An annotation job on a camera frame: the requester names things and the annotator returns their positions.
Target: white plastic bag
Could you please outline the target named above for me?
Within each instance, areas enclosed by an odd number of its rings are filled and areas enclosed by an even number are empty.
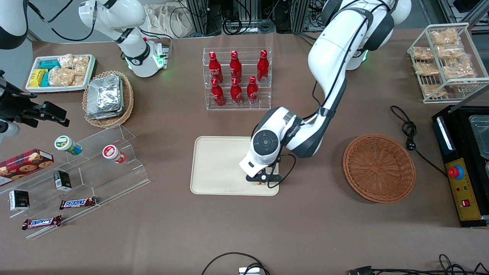
[[[148,3],[144,10],[150,32],[166,34],[173,38],[183,38],[194,33],[190,11],[186,7],[182,8],[179,2]]]

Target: red bottle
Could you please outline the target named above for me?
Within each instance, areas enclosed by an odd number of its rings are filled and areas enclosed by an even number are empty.
[[[268,80],[268,58],[267,58],[267,51],[262,49],[260,52],[260,60],[258,60],[258,65],[257,69],[258,72],[256,74],[256,78],[258,79],[258,82],[266,82]]]
[[[211,88],[211,93],[212,93],[212,98],[216,102],[216,105],[218,107],[224,106],[226,104],[226,100],[224,98],[224,94],[222,93],[222,88],[219,86],[218,80],[216,78],[213,78],[211,80],[212,88]]]
[[[241,69],[241,62],[238,59],[238,52],[231,52],[231,62],[229,63],[229,68],[231,69],[231,77],[236,78],[238,83],[241,83],[241,78],[243,77],[243,70]]]
[[[233,105],[235,107],[243,104],[243,96],[241,95],[241,87],[237,78],[231,79],[231,98],[233,99]]]
[[[209,53],[209,71],[211,71],[211,76],[212,78],[215,78],[219,81],[219,83],[222,83],[222,70],[221,70],[221,64],[216,58],[216,53],[215,52],[210,52]]]
[[[250,76],[248,87],[246,88],[248,94],[248,102],[250,105],[256,105],[258,103],[258,85],[256,84],[256,77]]]

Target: brown wicker basket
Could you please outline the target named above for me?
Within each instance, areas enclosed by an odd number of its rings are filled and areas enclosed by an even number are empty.
[[[117,74],[122,78],[122,86],[123,86],[123,94],[124,94],[124,108],[126,109],[125,112],[121,116],[116,116],[116,117],[109,117],[109,118],[104,118],[104,119],[91,119],[88,116],[85,116],[85,120],[88,121],[91,125],[97,126],[97,127],[102,127],[102,128],[110,128],[116,124],[122,124],[128,120],[129,116],[131,116],[131,113],[133,112],[133,106],[134,106],[134,93],[133,93],[133,88],[131,87],[131,84],[129,83],[129,80],[127,77],[118,71],[105,71],[101,74],[98,74],[94,77],[95,78],[102,78],[106,77],[110,74]],[[87,112],[87,93],[88,93],[88,86],[85,87],[85,91],[83,91],[83,101],[82,101],[82,108],[83,111]]]
[[[382,135],[353,140],[343,155],[343,171],[352,188],[376,203],[394,203],[414,187],[416,170],[406,149]]]

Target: red cookie box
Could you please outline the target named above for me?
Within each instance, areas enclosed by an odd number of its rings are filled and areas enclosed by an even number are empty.
[[[0,162],[0,186],[51,166],[53,163],[53,155],[39,149],[32,149],[2,161]]]

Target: table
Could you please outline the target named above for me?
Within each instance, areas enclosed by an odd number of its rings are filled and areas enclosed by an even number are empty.
[[[341,165],[355,137],[378,133],[401,144],[401,121],[389,111],[402,107],[416,123],[416,143],[436,165],[442,159],[430,117],[444,105],[421,102],[407,48],[422,30],[396,30],[383,48],[368,54],[348,85],[318,153],[300,159],[274,197],[194,195],[190,172],[199,136],[248,136],[265,112],[208,112],[202,88],[204,47],[271,46],[273,107],[299,116],[315,110],[314,78],[307,66],[310,46],[293,35],[243,35],[175,41],[168,69],[137,78],[119,59],[116,43],[33,43],[34,57],[93,54],[97,73],[118,70],[129,78],[134,110],[126,126],[150,184],[37,240],[26,240],[20,224],[0,213],[0,270],[4,275],[200,274],[218,254],[249,253],[273,274],[343,274],[377,268],[437,269],[438,255],[473,268],[489,255],[489,231],[461,229],[447,180],[411,154],[416,185],[405,199],[381,205],[366,201],[348,185]],[[316,91],[322,98],[321,89]],[[31,148],[54,151],[59,135],[82,139],[100,131],[83,118],[82,95],[41,95],[68,111],[69,128],[40,122],[21,125],[5,138],[0,157]],[[291,160],[284,159],[287,170]],[[209,274],[236,274],[251,263],[239,256],[215,262]]]

